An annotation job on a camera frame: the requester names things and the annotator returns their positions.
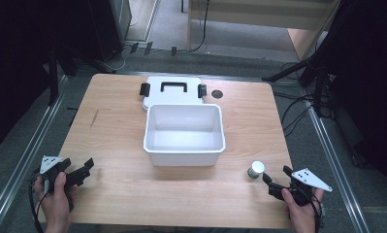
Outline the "aluminium floor rail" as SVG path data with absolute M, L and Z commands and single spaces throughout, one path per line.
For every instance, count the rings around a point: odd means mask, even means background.
M 35 128 L 35 131 L 29 139 L 26 148 L 18 158 L 15 168 L 12 170 L 9 179 L 0 192 L 0 225 L 15 200 L 17 192 L 24 183 L 28 169 L 31 166 L 33 159 L 36 156 L 36 153 L 60 107 L 64 97 L 65 87 L 68 83 L 69 78 L 66 75 L 63 75 L 60 80 L 56 80 L 56 86 L 60 90 L 60 95 L 55 98 L 53 104 L 46 106 L 46 110 L 44 111 L 38 126 Z
M 371 233 L 368 220 L 360 205 L 349 171 L 355 168 L 350 162 L 350 149 L 337 123 L 319 117 L 312 104 L 306 102 L 308 119 L 313 125 L 313 135 L 317 137 L 324 152 L 325 167 L 330 171 L 333 192 L 327 192 L 324 200 L 325 229 L 335 228 L 342 233 Z

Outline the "black metal stand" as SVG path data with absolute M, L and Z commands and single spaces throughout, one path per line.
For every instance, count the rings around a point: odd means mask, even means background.
M 315 89 L 313 93 L 313 110 L 322 117 L 321 102 L 322 89 L 324 81 L 328 75 L 328 68 L 330 66 L 330 53 L 332 46 L 336 44 L 337 36 L 344 26 L 344 22 L 348 19 L 354 8 L 355 0 L 340 0 L 339 5 L 333 10 L 333 22 L 330 26 L 328 34 L 322 41 L 318 49 L 308 58 L 303 61 L 285 69 L 271 77 L 264 78 L 264 82 L 274 83 L 287 75 L 296 73 L 298 70 L 304 68 L 302 75 L 299 77 L 299 85 L 301 87 L 308 87 L 313 80 L 315 82 Z

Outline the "dark cabinet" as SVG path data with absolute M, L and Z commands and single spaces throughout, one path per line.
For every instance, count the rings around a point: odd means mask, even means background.
M 96 57 L 109 61 L 124 50 L 132 19 L 129 0 L 87 0 Z

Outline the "black curtain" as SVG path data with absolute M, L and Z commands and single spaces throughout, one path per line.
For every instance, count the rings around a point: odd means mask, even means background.
M 387 177 L 387 0 L 341 0 L 329 35 L 331 90 L 361 134 L 353 148 Z
M 61 33 L 76 0 L 0 0 L 0 145 L 49 89 L 48 54 L 69 75 L 77 72 Z

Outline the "person's right hand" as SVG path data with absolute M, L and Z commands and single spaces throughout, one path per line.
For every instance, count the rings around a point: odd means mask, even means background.
M 306 206 L 299 206 L 288 189 L 282 190 L 284 202 L 287 205 L 288 215 L 291 221 L 293 233 L 317 233 L 321 216 L 321 201 L 324 195 L 322 189 L 316 188 L 313 192 L 312 203 Z

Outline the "white plastic storage box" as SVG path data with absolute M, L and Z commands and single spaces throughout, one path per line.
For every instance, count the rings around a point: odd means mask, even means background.
M 219 106 L 152 105 L 148 108 L 144 150 L 154 166 L 214 166 L 225 149 Z

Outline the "light wooden shelf unit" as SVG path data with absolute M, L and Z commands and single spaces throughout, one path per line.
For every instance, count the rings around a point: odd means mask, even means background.
M 341 0 L 188 0 L 187 47 L 191 21 L 208 21 L 286 28 L 296 54 L 309 57 L 322 32 L 332 23 Z

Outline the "person's left hand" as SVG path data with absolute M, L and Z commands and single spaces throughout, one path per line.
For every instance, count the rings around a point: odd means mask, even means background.
M 45 194 L 43 179 L 38 177 L 34 183 L 34 191 L 42 201 L 42 210 L 46 218 L 45 233 L 69 233 L 72 216 L 64 187 L 66 174 L 60 172 L 54 182 L 54 192 Z

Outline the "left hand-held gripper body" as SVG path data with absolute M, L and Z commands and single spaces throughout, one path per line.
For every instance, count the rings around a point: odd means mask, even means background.
M 40 176 L 44 180 L 44 193 L 53 190 L 54 182 L 58 174 L 64 172 L 61 168 L 64 159 L 66 158 L 60 156 L 43 156 L 40 166 Z

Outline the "white pill bottle green label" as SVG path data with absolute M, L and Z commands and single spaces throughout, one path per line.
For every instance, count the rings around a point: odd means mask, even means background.
M 265 164 L 261 161 L 253 161 L 247 169 L 247 175 L 251 179 L 259 178 L 265 172 Z

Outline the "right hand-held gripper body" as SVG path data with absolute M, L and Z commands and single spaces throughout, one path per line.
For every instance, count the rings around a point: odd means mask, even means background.
M 312 199 L 312 189 L 319 188 L 332 192 L 333 188 L 314 175 L 308 168 L 291 171 L 291 183 L 289 190 L 299 206 L 305 206 Z

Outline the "black upright post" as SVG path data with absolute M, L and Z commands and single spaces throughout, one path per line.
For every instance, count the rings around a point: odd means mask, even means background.
M 57 62 L 55 50 L 51 49 L 48 54 L 48 70 L 49 70 L 49 90 L 50 97 L 48 104 L 51 106 L 55 103 L 58 97 L 58 76 L 57 76 Z

